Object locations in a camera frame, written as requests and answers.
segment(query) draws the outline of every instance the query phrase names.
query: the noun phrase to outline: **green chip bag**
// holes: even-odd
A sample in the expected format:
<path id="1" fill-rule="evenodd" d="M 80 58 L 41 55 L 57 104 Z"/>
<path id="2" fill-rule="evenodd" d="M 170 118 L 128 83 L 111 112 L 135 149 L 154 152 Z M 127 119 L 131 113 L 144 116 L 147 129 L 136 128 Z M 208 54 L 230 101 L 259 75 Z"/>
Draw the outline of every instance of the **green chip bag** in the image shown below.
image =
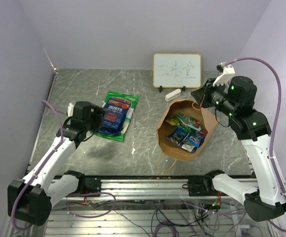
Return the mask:
<path id="1" fill-rule="evenodd" d="M 126 118 L 123 122 L 121 134 L 120 135 L 108 135 L 108 134 L 97 133 L 96 135 L 99 137 L 104 137 L 104 138 L 108 138 L 108 139 L 115 140 L 115 141 L 124 141 L 124 134 L 129 127 L 131 117 L 133 115 L 133 111 L 134 111 L 135 106 L 137 105 L 139 97 L 136 95 L 126 95 L 126 94 L 122 94 L 122 93 L 115 92 L 115 91 L 109 91 L 106 98 L 105 98 L 105 102 L 104 102 L 103 106 L 105 106 L 106 102 L 110 98 L 114 98 L 114 99 L 117 99 L 120 101 L 131 103 L 131 107 L 128 109 Z"/>

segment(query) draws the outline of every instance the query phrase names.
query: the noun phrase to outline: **gray marble tabletop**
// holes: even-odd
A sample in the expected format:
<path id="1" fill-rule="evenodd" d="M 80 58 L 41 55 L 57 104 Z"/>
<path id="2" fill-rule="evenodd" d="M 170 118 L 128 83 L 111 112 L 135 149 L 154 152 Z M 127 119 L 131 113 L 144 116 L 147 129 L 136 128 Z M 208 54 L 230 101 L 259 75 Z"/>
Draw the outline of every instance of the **gray marble tabletop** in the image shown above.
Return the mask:
<path id="1" fill-rule="evenodd" d="M 214 76 L 215 73 L 203 72 L 202 80 Z M 161 149 L 155 129 L 170 103 L 165 101 L 165 95 L 173 90 L 165 88 L 159 93 L 152 84 L 152 70 L 58 70 L 50 103 L 59 111 L 66 112 L 68 104 L 76 101 L 101 106 L 108 91 L 139 96 L 124 142 L 93 136 L 78 147 L 58 174 L 63 175 L 69 169 L 86 175 L 203 175 L 214 169 L 233 175 L 250 174 L 242 144 L 230 128 L 221 125 L 198 157 L 178 161 L 170 171 L 161 172 L 156 168 Z M 191 91 L 182 91 L 181 96 L 187 98 Z M 224 115 L 218 114 L 218 119 L 227 124 Z M 47 152 L 58 128 L 54 114 L 47 111 L 29 170 Z M 163 156 L 160 168 L 166 169 L 172 162 L 172 158 Z"/>

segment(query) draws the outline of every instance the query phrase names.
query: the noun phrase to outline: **table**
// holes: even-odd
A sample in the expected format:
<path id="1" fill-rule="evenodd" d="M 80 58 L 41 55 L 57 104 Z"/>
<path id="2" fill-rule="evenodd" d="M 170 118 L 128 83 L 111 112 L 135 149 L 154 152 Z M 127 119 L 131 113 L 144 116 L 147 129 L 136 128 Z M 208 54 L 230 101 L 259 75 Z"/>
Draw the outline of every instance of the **table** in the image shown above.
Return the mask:
<path id="1" fill-rule="evenodd" d="M 216 73 L 203 72 L 202 80 L 216 77 Z M 174 89 L 165 88 L 159 93 L 152 84 L 152 70 L 79 70 L 59 69 L 50 91 L 50 103 L 59 111 L 67 111 L 70 102 L 89 101 L 102 105 L 108 91 L 118 91 L 139 96 L 132 121 L 124 142 L 93 136 L 80 144 L 72 156 L 62 165 L 58 175 L 76 170 L 86 175 L 203 175 L 214 169 L 230 175 L 250 174 L 245 150 L 230 128 L 218 126 L 211 140 L 198 157 L 190 161 L 178 161 L 166 172 L 155 164 L 161 149 L 155 129 L 170 102 L 165 95 Z M 192 89 L 182 91 L 187 98 Z M 227 118 L 218 114 L 221 123 Z M 46 111 L 38 135 L 29 170 L 39 162 L 51 146 L 59 128 L 51 111 Z M 160 168 L 170 167 L 173 159 L 163 156 Z"/>

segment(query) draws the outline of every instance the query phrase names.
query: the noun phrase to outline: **whiteboard eraser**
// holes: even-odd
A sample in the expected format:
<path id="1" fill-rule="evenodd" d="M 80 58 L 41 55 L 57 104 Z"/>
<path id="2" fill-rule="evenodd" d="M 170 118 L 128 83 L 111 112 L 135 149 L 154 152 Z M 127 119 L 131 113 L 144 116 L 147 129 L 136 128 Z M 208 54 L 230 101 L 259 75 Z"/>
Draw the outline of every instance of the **whiteboard eraser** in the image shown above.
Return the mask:
<path id="1" fill-rule="evenodd" d="M 74 105 L 72 103 L 69 103 L 69 106 L 68 106 L 68 116 L 69 117 L 73 116 L 73 109 L 74 109 Z"/>
<path id="2" fill-rule="evenodd" d="M 180 96 L 180 94 L 181 94 L 181 90 L 180 89 L 174 90 L 174 91 L 172 91 L 171 93 L 168 93 L 165 96 L 165 100 L 166 101 L 170 101 L 170 100 L 175 99 L 176 97 Z"/>

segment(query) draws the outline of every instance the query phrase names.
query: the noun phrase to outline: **white wall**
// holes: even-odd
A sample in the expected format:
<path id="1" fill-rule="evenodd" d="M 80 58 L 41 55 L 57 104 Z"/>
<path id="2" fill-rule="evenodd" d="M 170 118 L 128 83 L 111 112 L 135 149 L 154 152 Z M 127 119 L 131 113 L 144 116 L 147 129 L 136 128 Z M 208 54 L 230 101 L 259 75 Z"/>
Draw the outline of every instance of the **white wall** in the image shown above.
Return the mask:
<path id="1" fill-rule="evenodd" d="M 270 0 L 20 0 L 56 68 L 151 69 L 155 52 L 235 58 Z"/>
<path id="2" fill-rule="evenodd" d="M 240 56 L 260 57 L 280 76 L 282 109 L 274 149 L 286 179 L 286 1 L 271 1 Z M 274 76 L 257 62 L 238 62 L 234 67 L 238 75 L 249 76 L 257 84 L 255 107 L 268 116 L 272 125 L 278 96 Z"/>
<path id="3" fill-rule="evenodd" d="M 7 186 L 24 175 L 54 71 L 17 0 L 0 0 L 0 230 Z"/>

